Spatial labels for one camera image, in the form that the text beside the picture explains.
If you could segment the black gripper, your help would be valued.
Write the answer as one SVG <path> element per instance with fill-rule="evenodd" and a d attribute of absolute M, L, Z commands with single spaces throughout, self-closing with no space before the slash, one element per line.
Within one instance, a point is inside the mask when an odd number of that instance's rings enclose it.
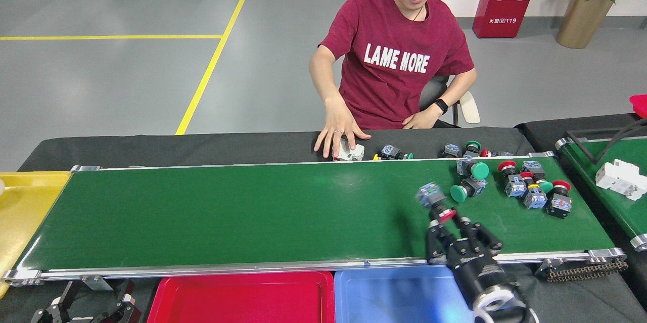
<path fill-rule="evenodd" d="M 427 231 L 427 263 L 437 264 L 439 259 L 453 273 L 456 284 L 469 309 L 494 305 L 497 309 L 502 303 L 494 304 L 499 291 L 510 290 L 510 280 L 493 256 L 503 249 L 503 242 L 495 237 L 480 222 L 471 222 L 467 217 L 456 214 L 452 217 L 460 231 L 460 238 L 438 219 L 430 221 Z"/>

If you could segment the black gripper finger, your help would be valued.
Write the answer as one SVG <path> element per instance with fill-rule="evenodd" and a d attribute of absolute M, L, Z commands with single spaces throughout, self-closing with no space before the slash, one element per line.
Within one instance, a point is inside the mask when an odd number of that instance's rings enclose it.
<path fill-rule="evenodd" d="M 116 303 L 109 311 L 100 313 L 96 322 L 139 322 L 143 314 L 136 307 L 133 292 L 134 282 L 130 279 L 123 280 L 117 291 Z"/>
<path fill-rule="evenodd" d="M 80 289 L 80 281 L 71 281 L 59 298 L 51 302 L 49 307 L 37 310 L 30 322 L 71 322 L 68 312 Z"/>

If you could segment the person's left hand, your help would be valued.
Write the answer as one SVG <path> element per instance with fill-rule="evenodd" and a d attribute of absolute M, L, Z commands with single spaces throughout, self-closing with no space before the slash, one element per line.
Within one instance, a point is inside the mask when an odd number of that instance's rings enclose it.
<path fill-rule="evenodd" d="M 402 122 L 403 129 L 430 129 L 434 127 L 435 123 L 442 115 L 442 109 L 433 104 L 427 109 L 407 117 Z"/>

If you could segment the person's right hand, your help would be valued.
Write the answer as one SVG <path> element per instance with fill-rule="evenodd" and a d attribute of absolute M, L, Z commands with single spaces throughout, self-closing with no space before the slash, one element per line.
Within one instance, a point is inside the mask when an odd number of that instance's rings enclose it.
<path fill-rule="evenodd" d="M 316 138 L 313 150 L 322 152 L 324 158 L 337 157 L 340 153 L 341 140 L 346 138 L 352 150 L 356 140 L 369 140 L 371 135 L 358 127 L 353 115 L 340 96 L 327 97 L 324 100 L 326 110 L 325 125 Z"/>

